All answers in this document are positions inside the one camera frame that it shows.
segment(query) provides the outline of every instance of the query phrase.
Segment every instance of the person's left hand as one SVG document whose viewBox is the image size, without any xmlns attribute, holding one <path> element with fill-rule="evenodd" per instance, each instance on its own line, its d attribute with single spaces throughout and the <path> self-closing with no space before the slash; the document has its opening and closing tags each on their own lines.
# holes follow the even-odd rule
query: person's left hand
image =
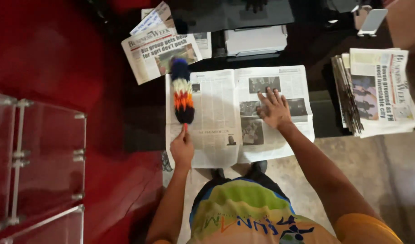
<svg viewBox="0 0 415 244">
<path fill-rule="evenodd" d="M 191 136 L 182 126 L 180 134 L 172 141 L 170 146 L 171 155 L 176 162 L 175 169 L 191 169 L 191 160 L 194 157 L 194 145 Z"/>
</svg>

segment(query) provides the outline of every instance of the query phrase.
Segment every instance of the clear acrylic panel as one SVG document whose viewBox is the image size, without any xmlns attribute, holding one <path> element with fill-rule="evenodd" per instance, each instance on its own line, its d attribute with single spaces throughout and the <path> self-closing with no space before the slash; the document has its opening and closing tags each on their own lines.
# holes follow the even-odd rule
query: clear acrylic panel
<svg viewBox="0 0 415 244">
<path fill-rule="evenodd" d="M 15 125 L 15 99 L 0 94 L 0 221 L 7 218 Z"/>
<path fill-rule="evenodd" d="M 82 244 L 84 212 L 72 208 L 0 240 L 0 244 Z"/>
<path fill-rule="evenodd" d="M 18 216 L 71 204 L 84 191 L 84 161 L 74 160 L 74 151 L 85 147 L 85 119 L 78 114 L 39 102 L 25 108 L 22 150 L 29 151 L 29 164 L 20 169 Z"/>
</svg>

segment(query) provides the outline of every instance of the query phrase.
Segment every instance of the t-shirt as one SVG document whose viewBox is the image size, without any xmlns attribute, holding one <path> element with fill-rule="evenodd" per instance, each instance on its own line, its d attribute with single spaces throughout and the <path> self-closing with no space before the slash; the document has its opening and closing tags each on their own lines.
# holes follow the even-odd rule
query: t-shirt
<svg viewBox="0 0 415 244">
<path fill-rule="evenodd" d="M 189 244 L 401 243 L 387 225 L 360 213 L 337 220 L 336 238 L 313 220 L 295 214 L 279 194 L 244 178 L 210 189 L 194 206 L 190 226 Z"/>
</svg>

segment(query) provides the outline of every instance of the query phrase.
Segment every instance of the open newspaper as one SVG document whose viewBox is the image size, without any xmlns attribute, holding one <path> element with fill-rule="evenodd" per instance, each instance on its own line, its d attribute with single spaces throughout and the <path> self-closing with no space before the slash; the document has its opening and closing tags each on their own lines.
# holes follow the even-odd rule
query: open newspaper
<svg viewBox="0 0 415 244">
<path fill-rule="evenodd" d="M 137 32 L 121 45 L 139 85 L 169 73 L 173 57 L 188 64 L 203 59 L 193 34 L 178 35 L 172 19 Z"/>
<path fill-rule="evenodd" d="M 415 104 L 406 77 L 408 51 L 352 48 L 341 58 L 343 62 L 338 58 L 333 61 L 335 80 L 339 87 L 346 84 L 351 90 L 351 95 L 339 90 L 342 110 L 347 111 L 347 124 L 355 121 L 361 125 L 348 126 L 350 131 L 361 138 L 411 132 Z M 338 69 L 345 71 L 345 78 L 338 75 Z"/>
<path fill-rule="evenodd" d="M 174 115 L 173 91 L 166 76 L 166 148 L 182 125 Z M 193 168 L 226 168 L 293 155 L 284 137 L 256 114 L 263 106 L 257 92 L 267 86 L 286 96 L 292 121 L 314 141 L 313 114 L 304 66 L 224 69 L 191 73 L 194 121 L 189 125 L 195 153 Z M 174 168 L 174 161 L 169 157 Z"/>
<path fill-rule="evenodd" d="M 172 19 L 168 4 L 161 2 L 156 8 L 141 9 L 142 22 L 135 27 L 130 34 L 133 36 L 139 31 L 145 31 L 151 26 L 156 26 L 168 19 Z M 194 33 L 195 42 L 198 45 L 201 56 L 204 59 L 212 57 L 212 40 L 210 32 Z"/>
</svg>

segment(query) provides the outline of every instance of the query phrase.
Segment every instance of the stack of newspapers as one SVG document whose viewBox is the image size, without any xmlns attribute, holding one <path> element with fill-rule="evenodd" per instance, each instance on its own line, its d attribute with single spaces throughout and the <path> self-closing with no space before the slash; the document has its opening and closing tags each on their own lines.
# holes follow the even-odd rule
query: stack of newspapers
<svg viewBox="0 0 415 244">
<path fill-rule="evenodd" d="M 139 85 L 168 74 L 172 58 L 184 58 L 188 64 L 211 58 L 210 33 L 179 35 L 166 3 L 144 9 L 142 15 L 131 37 L 121 42 Z"/>
<path fill-rule="evenodd" d="M 344 128 L 361 138 L 414 130 L 407 60 L 399 49 L 351 48 L 331 58 Z"/>
</svg>

